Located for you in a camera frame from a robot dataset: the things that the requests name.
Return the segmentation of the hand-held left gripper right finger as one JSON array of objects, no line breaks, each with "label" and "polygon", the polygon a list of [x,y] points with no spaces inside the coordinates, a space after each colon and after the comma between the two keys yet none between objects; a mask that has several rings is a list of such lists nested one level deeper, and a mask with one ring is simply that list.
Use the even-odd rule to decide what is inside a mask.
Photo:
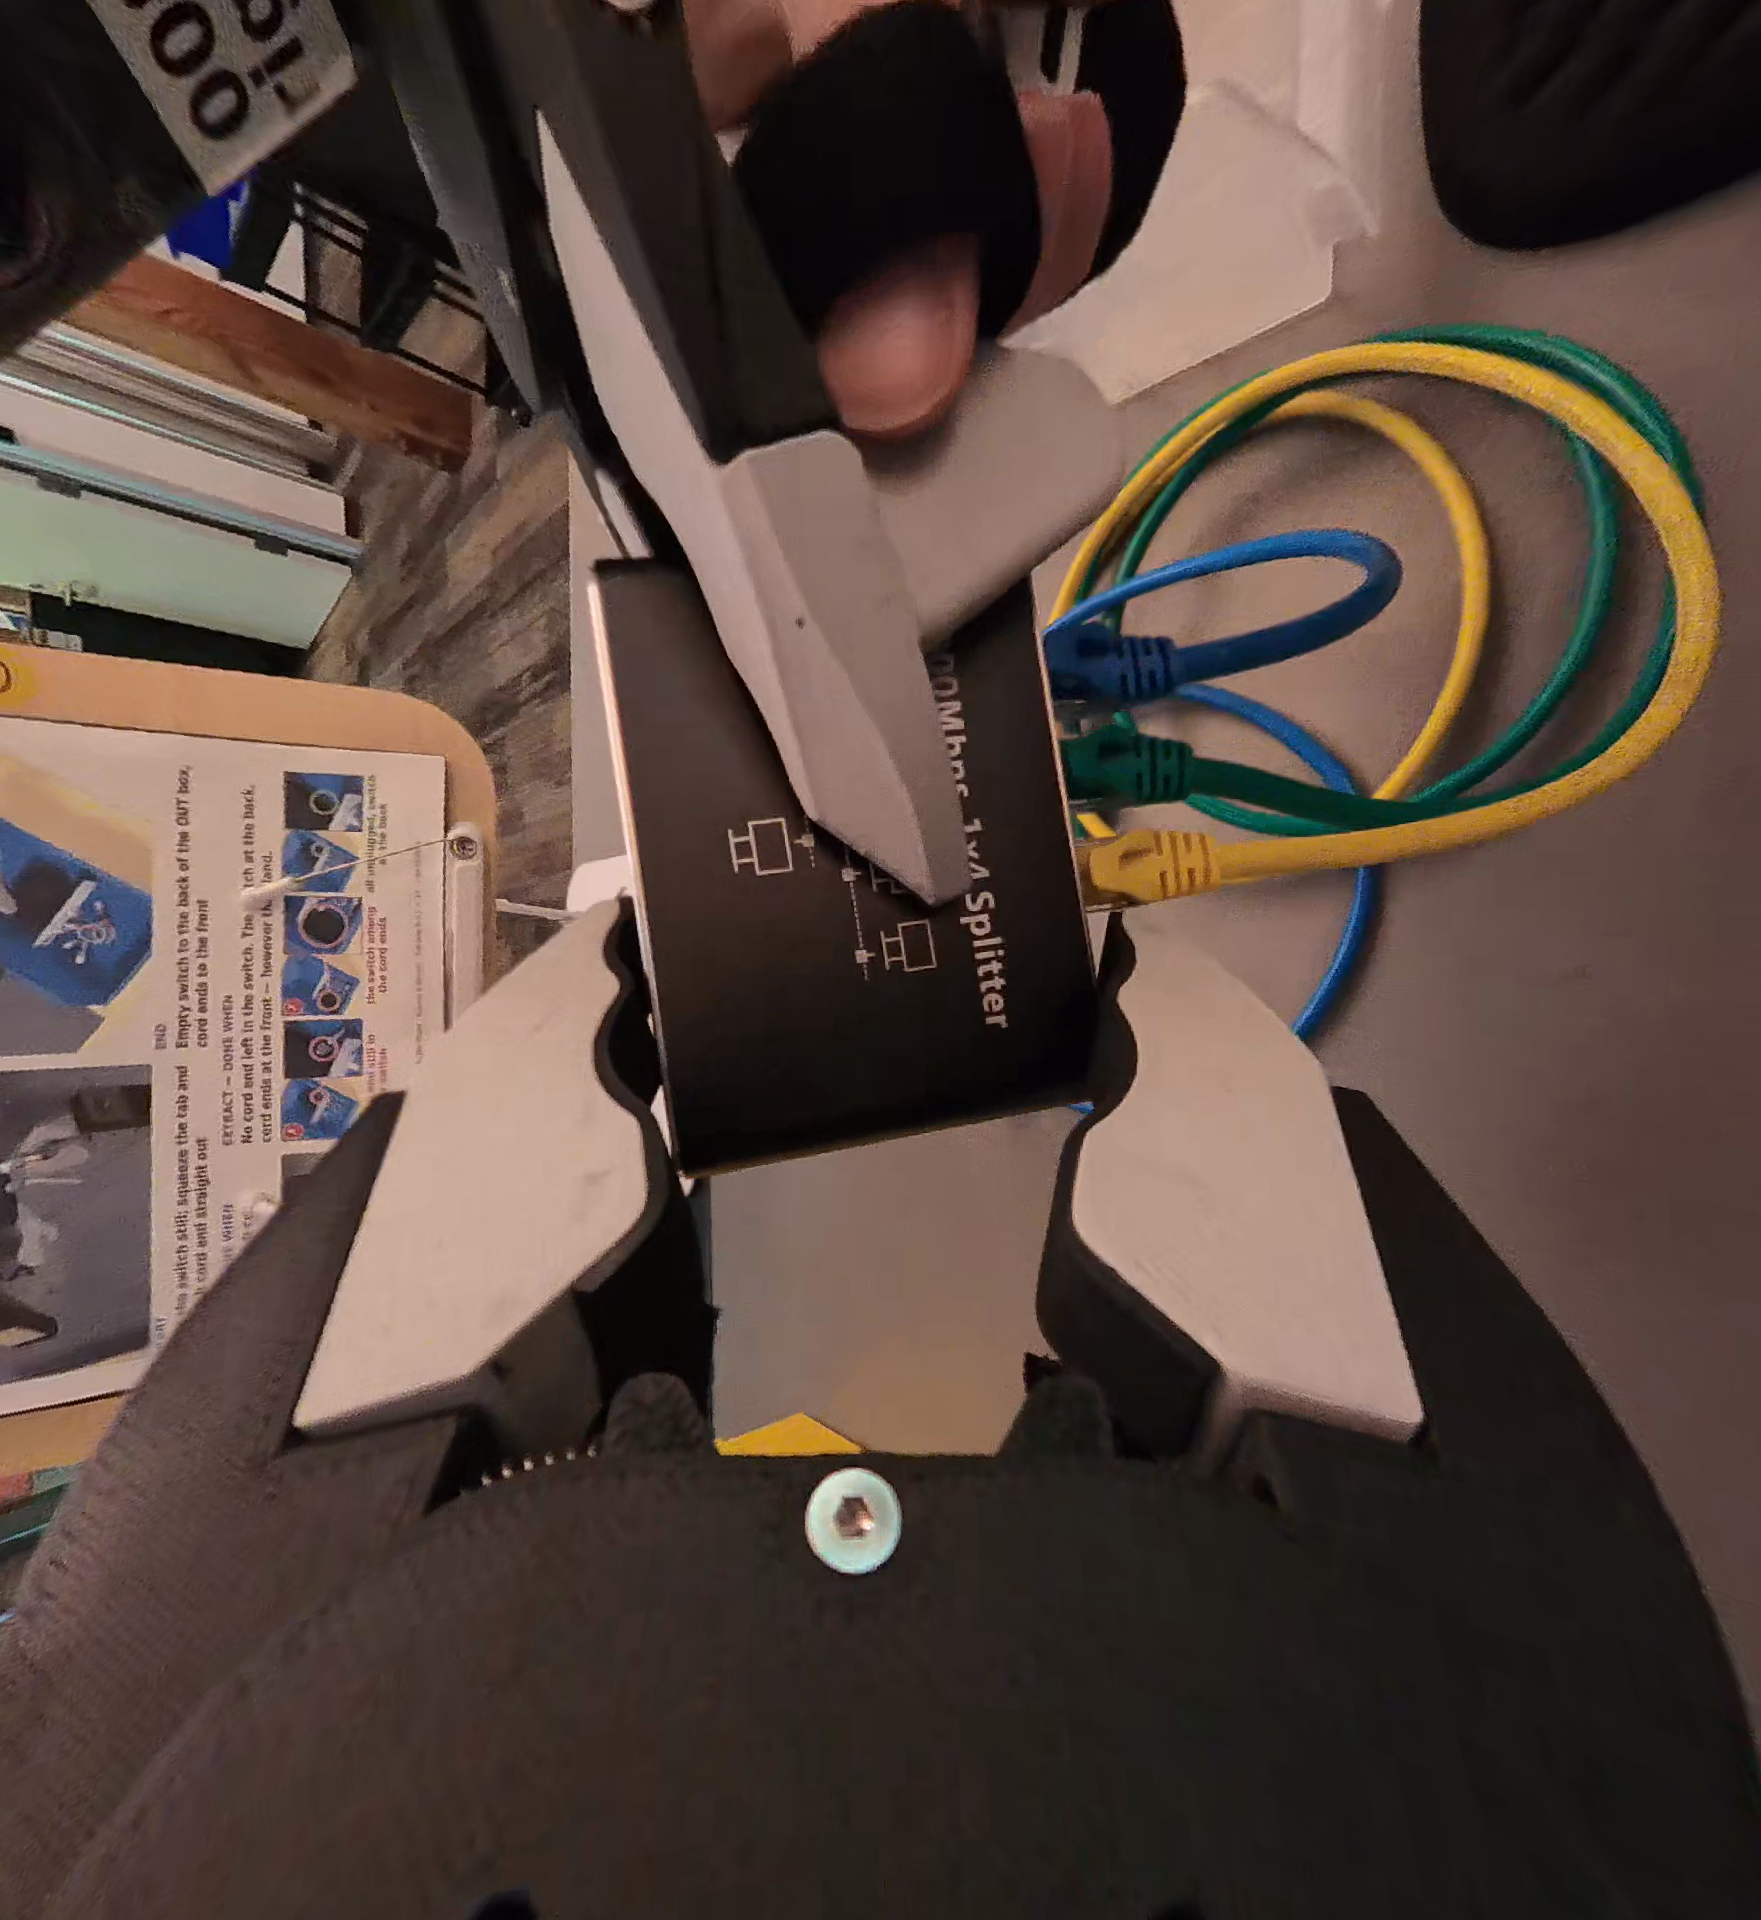
[{"label": "hand-held left gripper right finger", "polygon": [[1087,1111],[1037,1325],[1127,1452],[1218,1466],[1252,1416],[1406,1443],[1422,1425],[1325,1068],[1196,948],[1104,919]]}]

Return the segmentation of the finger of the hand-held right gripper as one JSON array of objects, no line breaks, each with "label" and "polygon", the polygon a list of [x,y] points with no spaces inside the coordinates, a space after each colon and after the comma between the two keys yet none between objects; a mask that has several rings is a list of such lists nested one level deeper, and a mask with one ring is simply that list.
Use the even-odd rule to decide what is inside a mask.
[{"label": "finger of the hand-held right gripper", "polygon": [[1091,523],[1122,479],[1114,409],[1076,362],[986,347],[946,418],[857,443],[935,648]]},{"label": "finger of the hand-held right gripper", "polygon": [[955,898],[964,822],[906,568],[674,5],[537,3],[535,155],[614,546],[685,564],[803,811],[919,898]]}]

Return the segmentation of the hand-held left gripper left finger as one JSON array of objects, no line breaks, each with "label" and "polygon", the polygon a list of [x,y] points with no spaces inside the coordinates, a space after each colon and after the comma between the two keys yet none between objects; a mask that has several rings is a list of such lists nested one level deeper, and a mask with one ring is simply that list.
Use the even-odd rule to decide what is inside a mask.
[{"label": "hand-held left gripper left finger", "polygon": [[652,1095],[633,903],[575,918],[399,1097],[292,1427],[430,1416],[504,1463],[714,1450],[714,1305]]}]

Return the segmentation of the black network switch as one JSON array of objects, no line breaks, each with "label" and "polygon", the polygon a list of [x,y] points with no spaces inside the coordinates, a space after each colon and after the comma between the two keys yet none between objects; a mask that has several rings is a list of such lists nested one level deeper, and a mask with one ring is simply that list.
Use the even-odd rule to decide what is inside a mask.
[{"label": "black network switch", "polygon": [[694,581],[600,563],[591,621],[676,1158],[692,1175],[1067,1099],[1096,1019],[1035,590],[930,657],[964,887],[803,813]]}]

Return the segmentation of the clear plastic bin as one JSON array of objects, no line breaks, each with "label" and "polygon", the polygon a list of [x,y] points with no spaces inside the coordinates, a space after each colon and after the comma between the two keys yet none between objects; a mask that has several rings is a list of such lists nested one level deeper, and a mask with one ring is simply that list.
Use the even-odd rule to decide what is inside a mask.
[{"label": "clear plastic bin", "polygon": [[1133,398],[1330,300],[1337,255],[1381,229],[1397,41],[1388,1],[1171,3],[1181,77],[1167,157],[1116,264],[1022,331]]}]

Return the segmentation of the person's right hand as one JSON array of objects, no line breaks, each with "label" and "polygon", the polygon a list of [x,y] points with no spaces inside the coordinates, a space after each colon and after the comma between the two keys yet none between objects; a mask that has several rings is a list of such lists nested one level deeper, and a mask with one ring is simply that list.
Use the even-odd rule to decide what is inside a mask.
[{"label": "person's right hand", "polygon": [[[743,124],[783,75],[816,54],[861,1],[692,1],[687,43],[707,119]],[[1095,278],[1114,189],[1114,141],[1100,95],[1033,90],[1018,97],[1037,179],[1038,253],[1022,327]],[[899,441],[930,430],[964,392],[979,354],[979,246],[946,235],[879,264],[835,302],[816,343],[819,365],[859,438]]]}]

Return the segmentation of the blue storage bin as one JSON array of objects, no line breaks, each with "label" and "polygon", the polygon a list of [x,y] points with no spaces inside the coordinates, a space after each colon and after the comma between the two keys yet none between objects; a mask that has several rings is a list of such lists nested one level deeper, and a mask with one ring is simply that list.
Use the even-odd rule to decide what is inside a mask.
[{"label": "blue storage bin", "polygon": [[252,177],[239,177],[185,213],[165,235],[171,256],[196,260],[216,275],[227,275],[238,255],[239,226],[252,186]]}]

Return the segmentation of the printed instruction sheet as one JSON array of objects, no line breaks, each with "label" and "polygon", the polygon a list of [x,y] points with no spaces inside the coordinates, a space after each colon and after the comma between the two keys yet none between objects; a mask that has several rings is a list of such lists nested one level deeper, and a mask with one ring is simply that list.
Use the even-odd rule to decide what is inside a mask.
[{"label": "printed instruction sheet", "polygon": [[0,715],[0,1416],[125,1390],[446,1024],[446,773]]}]

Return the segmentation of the instruction sheet on stand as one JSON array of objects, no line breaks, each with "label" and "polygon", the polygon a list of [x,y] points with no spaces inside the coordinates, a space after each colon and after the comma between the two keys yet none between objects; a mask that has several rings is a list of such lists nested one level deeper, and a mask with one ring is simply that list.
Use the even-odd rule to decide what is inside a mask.
[{"label": "instruction sheet on stand", "polygon": [[[31,657],[35,695],[0,717],[236,738],[323,749],[404,753],[442,760],[450,814],[480,827],[500,878],[495,778],[473,735],[444,709],[397,689],[308,682],[189,668],[147,659],[73,657],[4,644]],[[100,1445],[127,1381],[140,1365],[111,1370],[111,1383],[62,1405],[0,1412],[0,1475],[71,1466]]]}]

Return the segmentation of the black wrist rest pad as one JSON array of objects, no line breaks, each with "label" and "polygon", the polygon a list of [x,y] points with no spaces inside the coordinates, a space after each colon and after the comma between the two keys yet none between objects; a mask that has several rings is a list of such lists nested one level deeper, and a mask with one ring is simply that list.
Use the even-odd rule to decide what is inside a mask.
[{"label": "black wrist rest pad", "polygon": [[1761,1],[1422,1],[1421,133],[1479,246],[1596,242],[1761,173]]}]

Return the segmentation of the brown wooden post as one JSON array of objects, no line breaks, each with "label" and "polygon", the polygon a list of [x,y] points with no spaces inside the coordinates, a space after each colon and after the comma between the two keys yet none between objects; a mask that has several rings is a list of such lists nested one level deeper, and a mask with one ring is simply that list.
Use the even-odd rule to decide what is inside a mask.
[{"label": "brown wooden post", "polygon": [[64,322],[421,465],[459,468],[473,445],[459,385],[147,253]]}]

